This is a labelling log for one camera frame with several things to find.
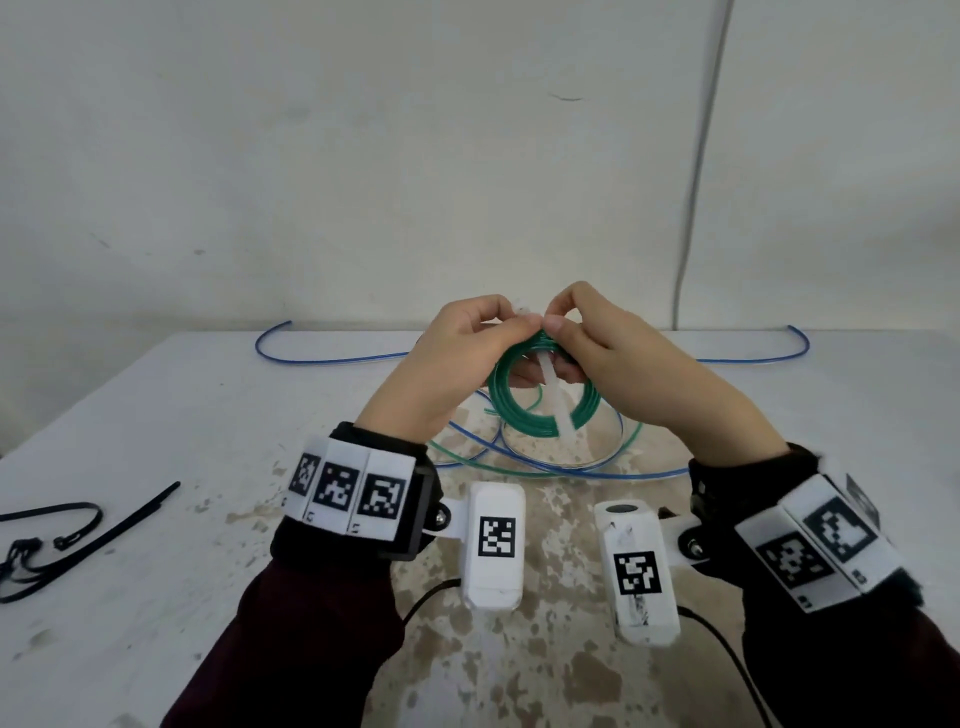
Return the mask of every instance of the gray vertical cable on wall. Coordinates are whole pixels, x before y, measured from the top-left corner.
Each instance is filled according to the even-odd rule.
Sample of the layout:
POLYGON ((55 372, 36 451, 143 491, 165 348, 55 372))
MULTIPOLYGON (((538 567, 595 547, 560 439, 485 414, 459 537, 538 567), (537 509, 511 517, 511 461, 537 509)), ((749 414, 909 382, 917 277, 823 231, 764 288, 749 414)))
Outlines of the gray vertical cable on wall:
POLYGON ((720 63, 723 60, 724 47, 727 45, 727 29, 733 14, 733 0, 718 0, 716 16, 710 28, 716 33, 715 51, 709 57, 703 94, 703 111, 697 128, 697 146, 693 156, 693 170, 690 173, 690 186, 686 191, 684 224, 680 236, 680 265, 677 267, 677 280, 673 286, 673 309, 670 327, 677 330, 680 326, 680 294, 684 287, 686 266, 690 260, 690 244, 693 242, 693 222, 697 215, 697 194, 700 192, 700 174, 704 166, 704 151, 707 148, 707 135, 710 131, 710 119, 713 116, 713 100, 717 94, 717 82, 720 80, 720 63))

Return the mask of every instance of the table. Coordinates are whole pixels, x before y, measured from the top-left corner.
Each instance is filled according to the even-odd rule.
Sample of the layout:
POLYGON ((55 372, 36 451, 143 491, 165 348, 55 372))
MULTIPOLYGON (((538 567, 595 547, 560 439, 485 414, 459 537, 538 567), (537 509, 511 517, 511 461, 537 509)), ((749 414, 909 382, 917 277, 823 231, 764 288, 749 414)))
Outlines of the table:
MULTIPOLYGON (((282 356, 336 357, 403 351, 417 336, 283 332, 268 346, 282 356)), ((394 366, 284 367, 258 358, 253 338, 172 336, 0 460, 0 512, 89 499, 107 511, 98 532, 182 482, 158 513, 109 548, 37 595, 0 607, 4 728, 157 725, 269 558, 277 496, 307 432, 352 419, 394 366)), ((796 346, 781 331, 671 338, 709 356, 796 346)), ((960 642, 960 344, 928 331, 811 338, 803 359, 719 371, 788 439, 830 452, 854 473, 925 585, 929 614, 960 642)), ((592 436, 594 447, 610 442, 602 428, 592 436)), ((650 427, 617 467, 666 470, 685 458, 672 435, 650 427)), ((473 479, 483 478, 447 471, 444 488, 456 495, 473 479)), ((759 725, 726 655, 699 625, 685 623, 666 650, 613 636, 588 508, 630 494, 684 510, 688 480, 561 478, 525 488, 519 609, 473 614, 455 591, 435 596, 377 676, 365 725, 759 725)), ((2 544, 49 539, 83 518, 4 524, 2 544)), ((457 575, 457 553, 455 543, 438 540, 418 561, 395 565, 401 614, 457 575)), ((736 589, 690 571, 675 575, 675 587, 681 603, 738 643, 736 589)))

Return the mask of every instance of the person's left hand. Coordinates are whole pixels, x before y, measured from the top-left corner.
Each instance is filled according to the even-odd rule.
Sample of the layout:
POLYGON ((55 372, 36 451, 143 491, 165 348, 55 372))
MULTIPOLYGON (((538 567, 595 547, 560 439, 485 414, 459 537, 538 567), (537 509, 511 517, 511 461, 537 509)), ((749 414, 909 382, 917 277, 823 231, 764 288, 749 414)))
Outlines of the person's left hand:
MULTIPOLYGON (((499 295, 448 303, 371 397, 356 426, 426 443, 483 386, 507 349, 540 330, 541 320, 539 313, 517 316, 499 295), (484 323, 492 319, 502 323, 484 323)), ((542 382, 540 366, 533 361, 521 360, 511 374, 515 387, 542 382)))

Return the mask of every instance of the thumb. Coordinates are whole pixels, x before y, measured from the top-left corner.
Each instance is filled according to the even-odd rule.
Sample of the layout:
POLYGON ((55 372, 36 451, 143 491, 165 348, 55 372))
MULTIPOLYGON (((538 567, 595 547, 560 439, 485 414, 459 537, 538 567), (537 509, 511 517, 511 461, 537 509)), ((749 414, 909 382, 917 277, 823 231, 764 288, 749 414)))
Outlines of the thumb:
POLYGON ((539 313, 527 313, 507 319, 502 324, 485 328, 477 336, 486 346, 496 348, 499 356, 514 344, 526 341, 537 333, 542 320, 543 317, 539 313))
POLYGON ((544 316, 543 330, 564 347, 584 370, 595 364, 605 351, 603 347, 587 336, 580 324, 570 321, 565 316, 555 316, 553 314, 544 316))

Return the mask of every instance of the black cable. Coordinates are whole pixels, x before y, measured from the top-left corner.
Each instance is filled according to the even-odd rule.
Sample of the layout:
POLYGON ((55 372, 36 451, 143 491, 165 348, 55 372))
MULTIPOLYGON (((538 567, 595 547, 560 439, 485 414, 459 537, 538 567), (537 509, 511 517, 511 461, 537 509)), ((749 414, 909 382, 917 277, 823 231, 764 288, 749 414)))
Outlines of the black cable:
POLYGON ((705 618, 698 615, 692 609, 688 607, 677 606, 677 613, 681 617, 686 617, 687 619, 693 619, 694 621, 699 621, 703 624, 709 633, 713 635, 720 644, 723 645, 723 648, 727 650, 727 654, 730 655, 730 659, 733 660, 733 664, 736 666, 736 671, 740 673, 740 677, 743 678, 744 685, 747 686, 747 690, 750 692, 750 697, 754 700, 754 705, 756 705, 756 710, 760 713, 760 720, 763 721, 765 728, 773 728, 773 725, 770 722, 770 717, 767 715, 766 708, 763 707, 763 702, 760 700, 760 695, 754 687, 754 682, 750 679, 750 674, 747 672, 747 669, 743 666, 743 663, 740 662, 740 658, 736 656, 736 652, 733 651, 733 648, 730 646, 730 643, 727 642, 726 638, 720 634, 720 630, 710 624, 705 618))
MULTIPOLYGON (((40 591, 52 581, 59 579, 98 548, 110 543, 117 536, 130 530, 145 518, 158 511, 163 501, 179 487, 180 482, 177 481, 173 485, 164 488, 158 496, 151 498, 147 503, 142 505, 140 508, 137 508, 133 513, 117 523, 109 531, 101 534, 86 546, 78 548, 73 553, 67 554, 62 559, 59 559, 52 564, 44 564, 43 566, 38 567, 31 566, 29 561, 43 547, 43 542, 37 538, 17 539, 10 546, 10 551, 7 553, 7 560, 3 563, 0 563, 0 583, 9 579, 15 583, 30 584, 30 586, 25 589, 21 589, 16 594, 0 596, 0 604, 10 604, 11 602, 19 601, 25 596, 29 596, 40 591), (30 576, 14 578, 13 574, 17 571, 17 567, 20 567, 22 570, 29 573, 30 576)), ((97 510, 97 515, 94 517, 92 522, 88 523, 76 533, 54 539, 54 547, 59 550, 65 550, 75 544, 79 538, 82 538, 84 535, 89 533, 94 527, 96 527, 97 523, 100 522, 100 520, 103 518, 103 511, 101 510, 100 506, 86 502, 64 503, 63 505, 52 505, 47 506, 46 508, 34 508, 29 511, 18 511, 17 513, 0 515, 0 522, 15 521, 18 519, 30 518, 32 516, 42 516, 48 513, 58 513, 60 511, 76 510, 78 508, 89 507, 97 510)))
POLYGON ((690 187, 686 192, 686 207, 684 208, 684 228, 680 237, 680 265, 677 267, 677 279, 673 286, 673 309, 670 327, 677 330, 680 326, 680 293, 684 287, 686 265, 690 260, 690 246, 693 243, 693 222, 697 215, 697 195, 700 193, 700 173, 704 168, 704 154, 707 150, 707 135, 710 131, 710 119, 713 117, 713 100, 717 95, 717 84, 720 80, 720 62, 723 60, 723 51, 727 45, 727 29, 730 27, 730 17, 733 14, 733 0, 726 0, 723 9, 723 18, 720 23, 720 34, 717 38, 716 52, 713 55, 713 66, 709 70, 707 96, 704 98, 704 113, 700 119, 700 128, 697 130, 697 148, 693 156, 693 171, 690 174, 690 187))
POLYGON ((417 603, 414 604, 410 611, 407 612, 407 616, 403 618, 403 626, 407 626, 407 622, 413 618, 413 615, 417 613, 417 610, 423 606, 427 599, 436 594, 437 592, 442 592, 444 589, 451 589, 452 587, 459 587, 461 584, 461 579, 458 577, 456 579, 447 579, 446 581, 440 582, 437 586, 427 592, 425 595, 421 596, 417 603))

